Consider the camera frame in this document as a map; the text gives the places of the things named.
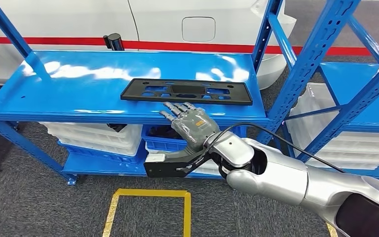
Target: robot finger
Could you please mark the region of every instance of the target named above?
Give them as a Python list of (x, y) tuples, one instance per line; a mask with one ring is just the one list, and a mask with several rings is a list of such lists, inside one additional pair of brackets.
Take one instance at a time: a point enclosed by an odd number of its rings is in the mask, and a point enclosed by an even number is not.
[(190, 110), (196, 109), (196, 107), (193, 104), (188, 103), (188, 102), (183, 103), (183, 105), (185, 105)]
[(180, 111), (182, 111), (182, 112), (186, 112), (186, 111), (188, 110), (187, 107), (185, 107), (185, 106), (183, 106), (183, 105), (180, 105), (180, 104), (178, 104), (178, 103), (175, 103), (174, 106), (177, 107), (177, 108), (178, 108)]
[(174, 119), (176, 119), (173, 115), (170, 115), (168, 112), (166, 111), (160, 111), (159, 114), (161, 114), (162, 116), (164, 116), (167, 120), (169, 121), (173, 121)]
[(173, 114), (175, 114), (176, 116), (178, 116), (178, 115), (181, 113), (181, 111), (180, 111), (178, 108), (176, 108), (175, 106), (173, 106), (173, 105), (172, 105), (171, 103), (169, 103), (169, 102), (165, 102), (165, 103), (163, 103), (163, 105), (166, 106), (166, 107), (168, 107), (168, 109), (170, 109), (171, 112), (172, 112)]

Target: silver robot arm segment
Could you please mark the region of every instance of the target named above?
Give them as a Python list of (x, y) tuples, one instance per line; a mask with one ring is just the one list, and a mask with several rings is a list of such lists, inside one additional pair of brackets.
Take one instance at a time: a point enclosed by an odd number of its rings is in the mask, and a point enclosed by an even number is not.
[[(253, 139), (242, 140), (253, 149), (252, 163), (259, 160), (259, 168), (254, 172), (229, 171), (226, 180), (232, 188), (302, 206), (346, 236), (379, 236), (378, 179), (308, 166)], [(245, 152), (243, 149), (227, 153), (250, 152), (250, 149)], [(229, 163), (241, 160), (238, 156), (224, 159)]]

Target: robotic arm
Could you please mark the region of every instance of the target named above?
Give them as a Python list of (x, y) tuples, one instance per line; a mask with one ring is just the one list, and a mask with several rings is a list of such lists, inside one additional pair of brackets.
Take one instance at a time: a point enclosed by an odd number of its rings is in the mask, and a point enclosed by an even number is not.
[(378, 179), (308, 166), (253, 139), (220, 132), (201, 108), (165, 105), (177, 117), (161, 114), (188, 146), (175, 153), (149, 154), (149, 177), (185, 177), (212, 159), (235, 190), (302, 206), (346, 236), (379, 237)]

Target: white plastic crate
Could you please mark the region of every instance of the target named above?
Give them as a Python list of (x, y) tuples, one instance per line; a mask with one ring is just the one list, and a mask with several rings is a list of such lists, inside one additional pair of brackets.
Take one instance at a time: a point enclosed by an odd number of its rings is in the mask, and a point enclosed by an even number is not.
[[(146, 150), (149, 152), (149, 154), (159, 153), (158, 150), (148, 149), (147, 145)], [(221, 175), (219, 172), (219, 166), (216, 163), (214, 163), (214, 161), (212, 161), (211, 159), (206, 161), (204, 164), (200, 165), (200, 167), (195, 169), (193, 172), (201, 174)]]
[[(327, 86), (308, 83), (305, 93), (299, 97), (290, 115), (298, 115), (335, 106)], [(286, 121), (293, 143), (305, 149), (310, 142), (338, 114), (337, 111), (295, 118)], [(341, 132), (324, 146), (316, 156), (340, 168), (375, 169), (379, 166), (379, 133)], [(326, 165), (311, 159), (306, 164), (316, 167)]]
[(142, 125), (130, 124), (120, 132), (115, 132), (100, 123), (40, 123), (63, 144), (131, 157), (136, 155), (142, 139)]

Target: blue metal shelf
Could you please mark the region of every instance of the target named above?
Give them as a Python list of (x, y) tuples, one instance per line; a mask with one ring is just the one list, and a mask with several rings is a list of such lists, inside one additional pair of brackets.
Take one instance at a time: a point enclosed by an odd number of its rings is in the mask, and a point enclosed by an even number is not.
[[(379, 120), (374, 115), (366, 115), (365, 112), (360, 115), (372, 102), (375, 103), (374, 113), (379, 112), (379, 73), (372, 77), (376, 67), (366, 65), (361, 70), (357, 66), (356, 74), (352, 75), (348, 74), (351, 72), (348, 65), (333, 68), (334, 64), (321, 64), (347, 23), (379, 62), (378, 44), (352, 16), (359, 2), (360, 0), (327, 0), (298, 56), (294, 54), (277, 19), (282, 0), (268, 1), (252, 54), (33, 52), (0, 9), (0, 28), (26, 59), (0, 90), (0, 134), (60, 174), (69, 184), (75, 184), (76, 174), (81, 173), (144, 175), (142, 164), (133, 167), (138, 171), (131, 171), (79, 155), (70, 155), (63, 167), (14, 131), (5, 121), (167, 124), (168, 121), (158, 114), (163, 109), (161, 103), (122, 101), (120, 93), (133, 78), (195, 79), (246, 83), (253, 99), (252, 106), (199, 105), (219, 125), (250, 121), (276, 131), (314, 72), (321, 69), (322, 73), (327, 73), (326, 80), (335, 101), (343, 104), (340, 105), (340, 115), (307, 148), (309, 152), (315, 153), (343, 129), (379, 129)], [(273, 106), (265, 113), (256, 72), (272, 31), (288, 61), (290, 74)], [(337, 77), (337, 74), (342, 73), (347, 73), (351, 79), (345, 79), (344, 75)], [(361, 78), (368, 82), (362, 90), (359, 86), (348, 88), (350, 91), (343, 95), (346, 90), (341, 87), (347, 85), (347, 80), (353, 84)], [(270, 139), (271, 136), (263, 132), (258, 136), (258, 140), (265, 144)]]
[(167, 124), (161, 102), (120, 100), (133, 78), (159, 78), (245, 82), (252, 106), (200, 106), (219, 125), (269, 122), (249, 54), (35, 51), (26, 62), (0, 90), (0, 120)]
[[(373, 78), (379, 64), (321, 63), (322, 75), (328, 89), (340, 105), (347, 105)], [(344, 131), (379, 132), (379, 98), (364, 109)]]
[[(143, 166), (144, 160), (137, 165), (123, 164), (115, 161), (97, 159), (95, 157), (69, 154), (63, 167), (65, 174), (91, 174), (91, 175), (120, 175), (120, 176), (146, 176)], [(190, 173), (188, 178), (222, 179), (219, 175)]]

